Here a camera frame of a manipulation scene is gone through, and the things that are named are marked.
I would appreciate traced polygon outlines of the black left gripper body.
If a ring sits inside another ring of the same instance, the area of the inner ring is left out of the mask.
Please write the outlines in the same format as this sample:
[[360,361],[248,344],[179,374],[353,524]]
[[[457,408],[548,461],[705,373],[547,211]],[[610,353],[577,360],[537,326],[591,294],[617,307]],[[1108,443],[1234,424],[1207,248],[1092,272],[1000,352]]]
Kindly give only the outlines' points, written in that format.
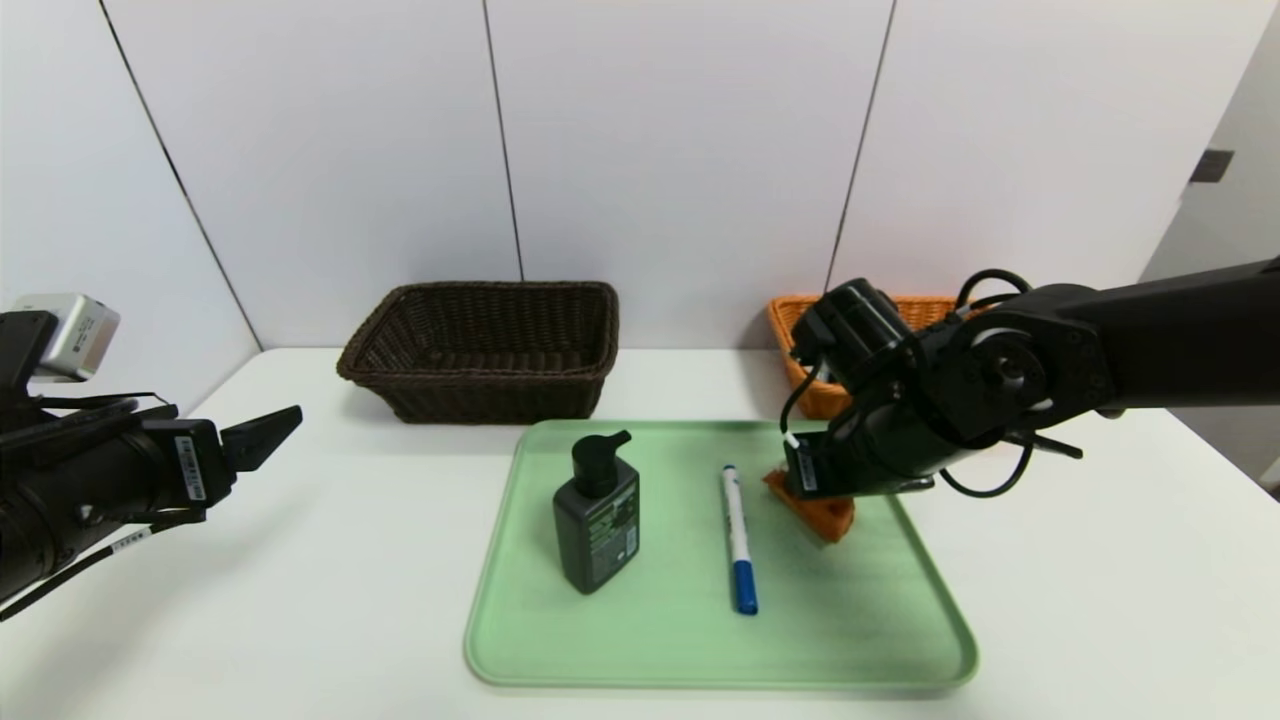
[[211,421],[134,421],[44,473],[52,552],[78,555],[120,527],[191,518],[234,483]]

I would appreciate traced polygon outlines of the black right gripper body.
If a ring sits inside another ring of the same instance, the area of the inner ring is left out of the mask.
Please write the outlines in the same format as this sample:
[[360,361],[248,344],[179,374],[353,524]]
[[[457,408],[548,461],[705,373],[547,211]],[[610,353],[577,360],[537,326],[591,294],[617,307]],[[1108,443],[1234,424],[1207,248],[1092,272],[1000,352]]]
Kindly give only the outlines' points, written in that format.
[[786,452],[786,489],[801,500],[902,495],[966,456],[910,404],[849,407],[822,430],[800,432]]

